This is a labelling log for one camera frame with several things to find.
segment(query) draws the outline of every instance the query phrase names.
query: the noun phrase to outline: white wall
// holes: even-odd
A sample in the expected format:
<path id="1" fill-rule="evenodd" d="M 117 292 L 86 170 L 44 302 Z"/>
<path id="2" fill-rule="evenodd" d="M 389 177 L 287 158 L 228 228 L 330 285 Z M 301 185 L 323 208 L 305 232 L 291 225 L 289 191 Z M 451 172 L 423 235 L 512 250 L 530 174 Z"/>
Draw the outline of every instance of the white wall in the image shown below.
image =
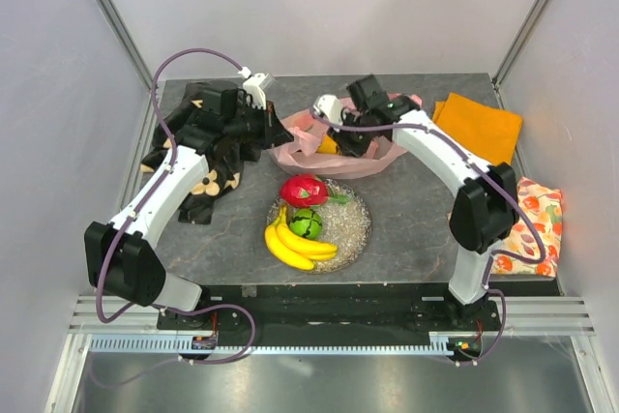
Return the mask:
<path id="1" fill-rule="evenodd" d="M 619 385 L 619 4 L 552 0 L 508 75 L 533 179 L 565 193 L 559 273 L 585 298 Z"/>
<path id="2" fill-rule="evenodd" d="M 534 0 L 113 0 L 154 70 L 187 47 L 282 75 L 496 72 Z M 184 58 L 166 77 L 232 75 Z"/>
<path id="3" fill-rule="evenodd" d="M 95 0 L 0 0 L 0 408 L 43 411 L 146 103 Z"/>

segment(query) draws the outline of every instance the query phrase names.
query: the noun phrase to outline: speckled plate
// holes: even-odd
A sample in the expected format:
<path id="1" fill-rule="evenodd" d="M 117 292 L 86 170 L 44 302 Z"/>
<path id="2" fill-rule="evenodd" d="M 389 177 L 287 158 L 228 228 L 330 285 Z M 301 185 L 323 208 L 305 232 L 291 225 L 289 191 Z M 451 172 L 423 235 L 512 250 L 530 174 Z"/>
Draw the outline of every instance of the speckled plate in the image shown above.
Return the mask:
<path id="1" fill-rule="evenodd" d="M 329 201 L 313 208 L 322 218 L 322 232 L 316 240 L 330 242 L 338 246 L 338 254 L 333 259 L 315 261 L 316 267 L 311 271 L 304 272 L 315 275 L 341 270 L 357 260 L 366 247 L 371 233 L 371 217 L 366 202 L 344 184 L 339 184 L 333 179 L 323 179 L 323 181 L 334 193 L 344 193 L 351 197 L 351 200 L 346 205 Z M 267 224 L 275 220 L 281 204 L 283 204 L 283 199 L 278 196 L 267 214 Z M 289 221 L 293 212 L 294 209 L 288 209 Z"/>

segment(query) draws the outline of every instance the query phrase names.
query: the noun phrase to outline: bunch of bananas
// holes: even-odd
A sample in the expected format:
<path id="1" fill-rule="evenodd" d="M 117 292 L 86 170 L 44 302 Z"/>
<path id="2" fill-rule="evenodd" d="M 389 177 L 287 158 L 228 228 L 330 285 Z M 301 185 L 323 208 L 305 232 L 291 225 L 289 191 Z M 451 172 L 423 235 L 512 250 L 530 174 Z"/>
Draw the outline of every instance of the bunch of bananas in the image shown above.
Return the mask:
<path id="1" fill-rule="evenodd" d="M 330 260 L 336 256 L 338 246 L 311 241 L 297 236 L 286 222 L 287 206 L 280 208 L 278 217 L 264 231 L 264 241 L 269 251 L 286 265 L 304 271 L 314 268 L 315 260 Z"/>

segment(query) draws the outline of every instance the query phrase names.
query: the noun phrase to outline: fruit print fabric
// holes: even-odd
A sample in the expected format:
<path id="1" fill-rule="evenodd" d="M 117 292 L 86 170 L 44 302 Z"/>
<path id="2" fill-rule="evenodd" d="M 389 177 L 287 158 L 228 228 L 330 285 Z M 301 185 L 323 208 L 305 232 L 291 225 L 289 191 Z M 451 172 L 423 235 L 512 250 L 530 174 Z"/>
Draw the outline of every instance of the fruit print fabric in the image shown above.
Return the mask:
<path id="1" fill-rule="evenodd" d="M 545 188 L 523 177 L 518 182 L 518 204 L 540 233 L 545 245 L 546 259 L 544 263 L 539 265 L 529 265 L 498 253 L 494 256 L 492 273 L 500 275 L 540 275 L 555 278 L 563 233 L 561 191 Z M 514 225 L 503 248 L 529 258 L 540 256 L 535 239 L 523 220 L 518 220 Z"/>

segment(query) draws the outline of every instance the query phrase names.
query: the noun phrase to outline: orange cloth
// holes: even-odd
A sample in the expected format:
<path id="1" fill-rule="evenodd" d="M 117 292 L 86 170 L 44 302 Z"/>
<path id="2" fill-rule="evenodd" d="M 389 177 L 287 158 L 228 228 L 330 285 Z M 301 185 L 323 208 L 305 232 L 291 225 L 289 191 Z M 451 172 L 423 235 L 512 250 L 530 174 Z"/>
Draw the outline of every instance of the orange cloth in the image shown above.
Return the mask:
<path id="1" fill-rule="evenodd" d="M 432 121 L 460 145 L 492 164 L 511 163 L 522 118 L 451 93 L 437 102 Z"/>

